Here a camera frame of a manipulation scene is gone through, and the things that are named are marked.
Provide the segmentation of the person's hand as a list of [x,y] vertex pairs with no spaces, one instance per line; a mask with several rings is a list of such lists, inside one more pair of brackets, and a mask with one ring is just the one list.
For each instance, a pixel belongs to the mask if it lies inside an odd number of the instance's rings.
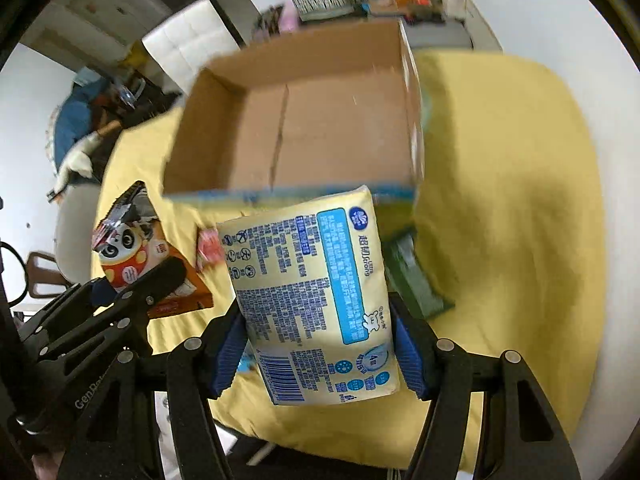
[[44,453],[32,456],[32,466],[38,480],[56,480],[63,459],[63,452]]

